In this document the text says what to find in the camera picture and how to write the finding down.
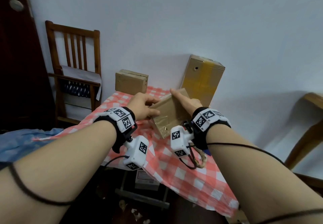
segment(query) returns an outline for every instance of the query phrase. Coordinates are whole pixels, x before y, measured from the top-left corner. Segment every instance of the wooden furniture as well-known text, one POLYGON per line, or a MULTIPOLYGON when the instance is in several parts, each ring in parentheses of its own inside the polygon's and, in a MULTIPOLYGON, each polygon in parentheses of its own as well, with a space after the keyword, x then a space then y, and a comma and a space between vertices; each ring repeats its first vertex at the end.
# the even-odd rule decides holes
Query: wooden furniture
MULTIPOLYGON (((315 104, 317 107, 323 109, 323 93, 308 93, 303 96, 303 99, 315 104)), ((294 146, 289 156, 285 161, 285 165, 288 169, 292 170, 306 155, 308 155, 314 148, 316 148, 321 142, 323 142, 323 120, 317 124, 311 126, 301 137, 301 139, 294 146)), ((323 187, 323 180, 313 177, 306 177, 299 175, 299 178, 305 183, 313 183, 313 187, 318 185, 323 187)))
POLYGON ((28 0, 0 0, 0 130, 51 130, 55 104, 28 0))
POLYGON ((86 38, 93 38, 95 73, 101 76, 100 31, 98 30, 90 31, 90 30, 85 30, 85 29, 80 29, 80 28, 75 28, 70 26, 58 25, 58 24, 54 24, 51 21, 46 21, 45 25, 46 25, 48 45, 50 49, 50 55, 51 55, 53 70, 54 70, 54 73, 49 73, 48 75, 50 77, 54 77, 55 86, 56 86, 56 121, 57 122, 64 121, 72 124, 78 124, 80 122, 79 120, 67 118, 60 81, 69 80, 69 81, 76 81, 81 84, 89 85, 90 94, 91 94, 90 99, 91 99, 92 112, 95 110, 95 108, 97 108, 101 104, 100 102, 101 96, 99 101, 95 99, 95 96, 96 96, 95 87, 99 87, 100 84, 96 82, 86 81, 83 79, 76 79, 76 78, 63 75, 62 67, 59 63, 59 56, 58 56, 54 32, 57 31, 57 32, 63 33, 67 65, 69 67, 78 68, 85 71, 87 71, 87 55, 86 55, 85 41, 86 41, 86 38), (70 53, 69 53, 68 39, 70 40, 72 62, 71 62, 70 53), (75 51, 75 40, 76 40, 76 47, 77 47, 78 65, 77 65, 76 51, 75 51), (83 52, 83 63, 82 63, 82 55, 81 55, 81 45, 82 45, 82 52, 83 52))

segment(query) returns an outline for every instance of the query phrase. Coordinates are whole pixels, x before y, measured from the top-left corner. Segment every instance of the chair backrest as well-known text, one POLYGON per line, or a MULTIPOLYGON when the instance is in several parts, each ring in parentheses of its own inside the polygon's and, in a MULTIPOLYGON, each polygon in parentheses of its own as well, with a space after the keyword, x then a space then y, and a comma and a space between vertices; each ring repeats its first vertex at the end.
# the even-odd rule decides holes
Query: chair backrest
POLYGON ((55 74, 60 74, 60 75, 63 74, 62 67, 59 64, 59 56, 57 52, 56 40, 54 35, 54 31, 57 31, 57 32, 63 33, 64 35, 67 65, 71 67, 71 60, 70 60, 69 46, 68 46, 68 35, 69 35, 70 43, 71 43, 71 51, 72 51, 72 61, 73 61, 72 67, 74 68, 77 68, 74 36, 76 37, 79 69, 83 69, 85 71, 87 71, 85 38, 93 38, 95 73, 98 73, 101 76, 100 31, 99 30, 90 31, 90 30, 85 30, 81 28, 63 26, 63 25, 54 24, 51 21, 45 21, 45 25, 46 25, 50 56, 52 59, 52 64, 53 64, 53 69, 55 74), (83 49, 83 63, 84 63, 83 66, 82 66, 81 43, 80 43, 81 39, 82 39, 82 49, 83 49))

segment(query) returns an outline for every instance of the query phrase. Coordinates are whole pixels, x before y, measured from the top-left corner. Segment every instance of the red and white tablecloth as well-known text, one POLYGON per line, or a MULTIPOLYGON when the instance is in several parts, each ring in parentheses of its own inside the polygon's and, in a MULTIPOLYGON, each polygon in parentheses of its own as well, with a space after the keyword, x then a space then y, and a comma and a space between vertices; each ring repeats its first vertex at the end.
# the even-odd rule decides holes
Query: red and white tablecloth
MULTIPOLYGON (((161 88, 148 86, 147 93, 151 96, 162 97, 169 94, 161 88)), ((122 92, 115 92, 107 98, 95 111, 83 119, 80 124, 69 127, 56 136, 44 138, 41 140, 57 139, 66 134, 73 133, 93 123, 96 113, 104 112, 112 107, 125 106, 132 95, 122 92)), ((224 180, 218 166, 213 158, 207 156, 207 163, 203 169, 188 169, 180 160, 171 152, 170 138, 163 139, 156 134, 149 121, 143 120, 137 122, 138 129, 132 134, 133 136, 143 135, 149 140, 149 147, 146 162, 143 169, 160 183, 166 185, 183 198, 196 203, 205 209, 215 210, 221 215, 231 217, 238 208, 238 201, 233 195, 228 184, 224 180)), ((127 151, 122 146, 120 154, 112 150, 108 153, 105 162, 110 159, 123 155, 127 151)), ((200 155, 193 149, 196 158, 200 155)), ((128 170, 122 163, 123 158, 117 159, 109 167, 116 167, 128 170)), ((191 162, 183 159, 188 165, 191 162)))

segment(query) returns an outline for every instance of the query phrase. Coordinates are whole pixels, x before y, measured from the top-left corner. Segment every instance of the blue blanket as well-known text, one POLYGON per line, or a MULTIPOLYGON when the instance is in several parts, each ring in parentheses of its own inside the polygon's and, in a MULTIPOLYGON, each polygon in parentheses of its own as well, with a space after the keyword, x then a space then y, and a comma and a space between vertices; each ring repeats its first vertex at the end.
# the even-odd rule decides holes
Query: blue blanket
POLYGON ((51 131, 22 129, 4 133, 0 135, 0 161, 14 162, 53 141, 33 141, 33 138, 55 136, 62 131, 58 128, 51 131))

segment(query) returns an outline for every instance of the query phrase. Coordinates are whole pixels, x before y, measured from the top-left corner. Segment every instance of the floor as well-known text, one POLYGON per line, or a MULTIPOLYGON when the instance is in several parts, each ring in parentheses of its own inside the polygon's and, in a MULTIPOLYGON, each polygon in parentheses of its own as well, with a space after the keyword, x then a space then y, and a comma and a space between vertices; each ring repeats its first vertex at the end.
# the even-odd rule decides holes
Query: floor
MULTIPOLYGON (((135 200, 122 198, 114 193, 120 188, 124 171, 119 169, 103 170, 102 167, 89 181, 79 199, 66 212, 61 224, 76 223, 111 223, 111 224, 190 224, 190 223, 227 223, 225 218, 215 211, 205 210, 200 206, 180 197, 172 190, 168 191, 166 201, 170 203, 168 210, 144 204, 135 200), (119 207, 119 201, 124 200, 126 208, 124 211, 119 207)), ((135 172, 128 173, 125 183, 125 190, 136 192, 134 187, 135 172)), ((158 191, 137 190, 137 193, 159 198, 164 196, 165 186, 160 185, 158 191)))

